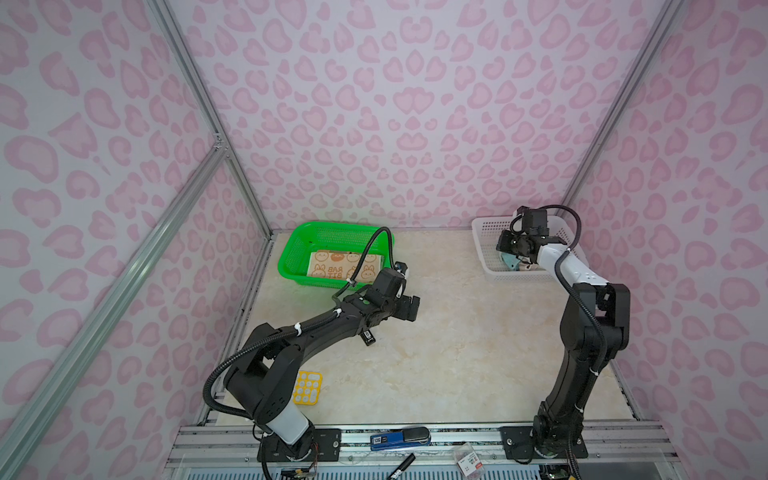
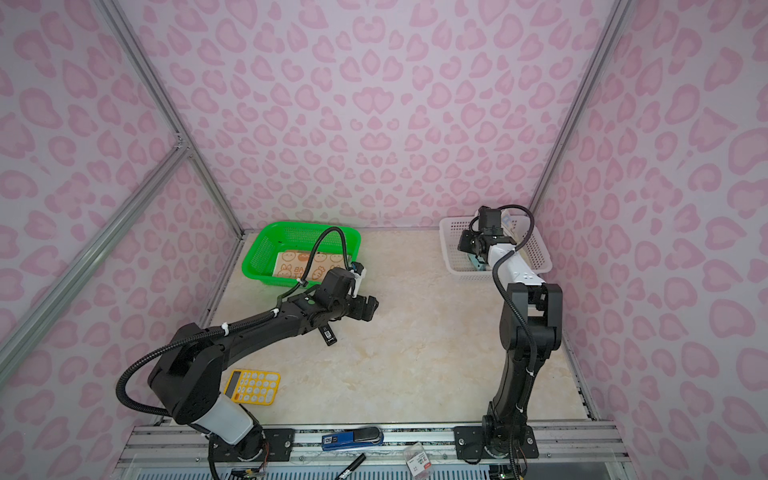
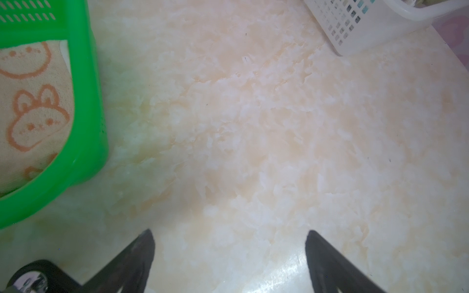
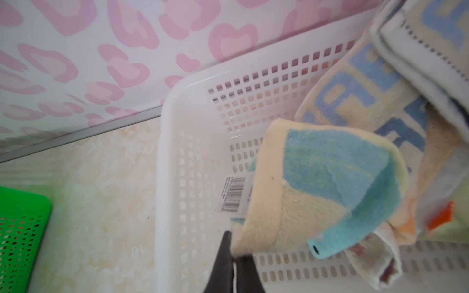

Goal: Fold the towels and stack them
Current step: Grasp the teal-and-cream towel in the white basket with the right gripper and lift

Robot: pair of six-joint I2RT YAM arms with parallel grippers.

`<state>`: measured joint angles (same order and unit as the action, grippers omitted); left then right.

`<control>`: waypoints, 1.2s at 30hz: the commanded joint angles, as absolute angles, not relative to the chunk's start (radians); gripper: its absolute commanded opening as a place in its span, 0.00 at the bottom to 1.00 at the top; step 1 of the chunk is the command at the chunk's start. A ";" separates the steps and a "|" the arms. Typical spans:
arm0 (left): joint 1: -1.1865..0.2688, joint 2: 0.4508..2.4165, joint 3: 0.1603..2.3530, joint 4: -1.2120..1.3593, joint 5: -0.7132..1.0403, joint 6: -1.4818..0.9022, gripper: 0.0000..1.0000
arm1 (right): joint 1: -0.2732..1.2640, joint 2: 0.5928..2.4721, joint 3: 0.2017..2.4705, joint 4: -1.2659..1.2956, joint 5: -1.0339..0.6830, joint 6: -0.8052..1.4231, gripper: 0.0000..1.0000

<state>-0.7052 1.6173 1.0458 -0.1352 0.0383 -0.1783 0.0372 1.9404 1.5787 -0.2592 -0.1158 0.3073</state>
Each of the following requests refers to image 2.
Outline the cream orange patterned towel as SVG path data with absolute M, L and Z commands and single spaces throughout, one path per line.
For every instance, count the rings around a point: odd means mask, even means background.
M 343 268 L 344 259 L 341 254 L 318 252 L 310 258 L 310 251 L 287 250 L 279 252 L 273 269 L 273 277 L 300 279 L 310 264 L 307 281 L 319 282 L 333 268 Z

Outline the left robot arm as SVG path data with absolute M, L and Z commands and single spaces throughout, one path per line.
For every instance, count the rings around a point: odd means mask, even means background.
M 370 321 L 374 296 L 335 295 L 316 286 L 226 330 L 182 327 L 159 355 L 148 385 L 176 423 L 207 434 L 246 460 L 264 448 L 263 428 L 245 407 L 221 391 L 222 374 L 243 358 L 282 340 L 305 335 L 344 317 Z

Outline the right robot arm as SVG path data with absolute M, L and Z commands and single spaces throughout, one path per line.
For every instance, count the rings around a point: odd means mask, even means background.
M 496 395 L 482 420 L 483 448 L 496 458 L 535 446 L 528 405 L 539 371 L 562 342 L 563 292 L 546 283 L 508 236 L 466 229 L 458 250 L 482 259 L 504 302 L 499 334 L 506 359 Z

